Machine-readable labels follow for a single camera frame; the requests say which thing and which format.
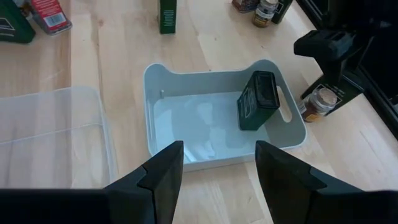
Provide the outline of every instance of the wooden countertop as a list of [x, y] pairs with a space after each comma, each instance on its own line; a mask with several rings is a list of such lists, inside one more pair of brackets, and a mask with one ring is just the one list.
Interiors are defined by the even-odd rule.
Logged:
[[[246, 68], [266, 58], [280, 68], [295, 99], [321, 74], [293, 54], [314, 29], [296, 2], [277, 26], [258, 29], [230, 0], [178, 0], [177, 34], [160, 35], [157, 0], [64, 0], [72, 30], [42, 32], [30, 45], [0, 43], [0, 96], [71, 85], [100, 91], [119, 176], [149, 158], [142, 75], [160, 62], [176, 72]], [[398, 142], [360, 95], [319, 123], [289, 153], [364, 190], [398, 189]], [[183, 175], [174, 223], [271, 222], [253, 162]]]

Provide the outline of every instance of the transparent plastic bin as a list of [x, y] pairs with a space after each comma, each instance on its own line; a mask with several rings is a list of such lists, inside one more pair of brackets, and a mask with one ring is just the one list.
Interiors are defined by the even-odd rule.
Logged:
[[96, 90], [0, 98], [0, 188], [103, 188], [116, 174]]

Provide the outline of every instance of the white plastic bin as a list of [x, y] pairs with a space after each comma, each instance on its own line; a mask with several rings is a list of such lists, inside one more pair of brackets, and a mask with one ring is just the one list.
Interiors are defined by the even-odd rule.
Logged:
[[0, 99], [0, 188], [102, 188], [116, 174], [96, 90]]
[[[258, 131], [241, 131], [236, 101], [256, 70], [274, 73], [292, 119], [285, 122], [279, 109]], [[144, 74], [144, 98], [149, 152], [155, 155], [183, 140], [184, 171], [251, 161], [257, 140], [287, 149], [300, 145], [307, 136], [282, 74], [268, 60], [245, 70], [188, 74], [153, 64]]]

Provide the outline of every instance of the green packaging box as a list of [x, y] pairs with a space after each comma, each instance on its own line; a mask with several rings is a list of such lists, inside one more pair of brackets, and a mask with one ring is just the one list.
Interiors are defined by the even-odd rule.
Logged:
[[284, 18], [287, 10], [289, 9], [290, 5], [292, 4], [293, 0], [279, 0], [278, 6], [276, 8], [276, 12], [274, 17], [272, 18], [272, 22], [275, 24], [279, 24], [282, 19]]
[[161, 34], [175, 34], [177, 0], [159, 0], [159, 30]]
[[257, 131], [279, 109], [272, 72], [255, 71], [238, 99], [239, 128]]
[[35, 34], [13, 0], [0, 1], [0, 40], [27, 44]]

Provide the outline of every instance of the red label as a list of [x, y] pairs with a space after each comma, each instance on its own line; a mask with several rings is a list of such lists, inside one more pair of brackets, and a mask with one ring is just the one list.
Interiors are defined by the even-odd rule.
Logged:
[[68, 24], [57, 0], [31, 0], [32, 6], [50, 30], [57, 30]]

